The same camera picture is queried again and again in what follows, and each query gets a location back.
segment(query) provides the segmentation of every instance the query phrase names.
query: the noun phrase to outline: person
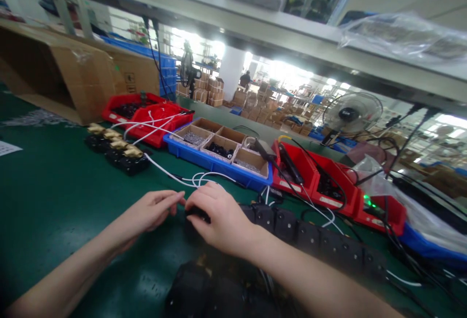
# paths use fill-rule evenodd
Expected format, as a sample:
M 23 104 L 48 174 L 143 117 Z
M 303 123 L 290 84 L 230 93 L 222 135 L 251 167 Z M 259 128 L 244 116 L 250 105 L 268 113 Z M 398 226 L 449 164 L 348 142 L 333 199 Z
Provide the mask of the person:
M 245 74 L 240 76 L 240 86 L 245 88 L 245 93 L 248 93 L 248 89 L 250 88 L 250 70 L 247 70 Z
M 94 239 L 66 259 L 6 310 L 9 318 L 63 318 L 72 313 L 99 274 L 145 231 L 155 230 L 177 203 L 206 211 L 211 223 L 187 217 L 204 240 L 269 273 L 313 317 L 391 317 L 401 315 L 339 271 L 282 242 L 249 221 L 234 198 L 208 182 L 188 200 L 184 192 L 149 192 Z

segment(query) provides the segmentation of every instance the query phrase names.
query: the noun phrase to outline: white column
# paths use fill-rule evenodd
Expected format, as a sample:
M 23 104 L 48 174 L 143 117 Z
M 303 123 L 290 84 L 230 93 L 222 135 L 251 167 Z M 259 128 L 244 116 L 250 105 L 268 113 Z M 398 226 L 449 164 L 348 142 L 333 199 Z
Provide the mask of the white column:
M 245 54 L 245 51 L 225 46 L 219 77 L 224 80 L 224 99 L 226 101 L 231 101 L 234 98 L 234 93 L 242 75 Z

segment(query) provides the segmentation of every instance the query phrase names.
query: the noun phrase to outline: left hand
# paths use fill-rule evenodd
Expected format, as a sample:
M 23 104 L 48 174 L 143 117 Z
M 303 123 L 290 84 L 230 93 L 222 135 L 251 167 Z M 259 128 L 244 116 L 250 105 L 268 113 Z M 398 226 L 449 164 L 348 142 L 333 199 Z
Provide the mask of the left hand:
M 153 231 L 160 226 L 169 213 L 177 214 L 177 203 L 185 205 L 185 192 L 170 190 L 148 192 L 129 207 L 122 215 L 102 232 L 119 253 L 126 251 L 145 231 Z

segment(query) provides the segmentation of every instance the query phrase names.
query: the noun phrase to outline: standing fan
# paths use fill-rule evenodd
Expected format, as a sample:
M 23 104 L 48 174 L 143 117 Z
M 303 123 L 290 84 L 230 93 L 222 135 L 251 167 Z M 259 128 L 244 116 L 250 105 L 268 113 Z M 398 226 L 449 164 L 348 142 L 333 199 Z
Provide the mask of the standing fan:
M 355 134 L 373 127 L 383 113 L 381 101 L 368 93 L 336 98 L 323 112 L 323 125 L 331 129 L 321 142 L 329 145 L 340 134 Z

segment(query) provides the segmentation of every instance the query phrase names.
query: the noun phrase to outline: metal shelf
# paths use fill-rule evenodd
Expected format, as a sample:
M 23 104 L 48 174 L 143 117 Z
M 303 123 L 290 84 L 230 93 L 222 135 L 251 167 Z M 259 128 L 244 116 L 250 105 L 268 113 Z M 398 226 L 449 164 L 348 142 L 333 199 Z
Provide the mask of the metal shelf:
M 409 64 L 367 46 L 337 49 L 335 27 L 235 0 L 95 0 L 361 89 L 467 117 L 462 64 Z

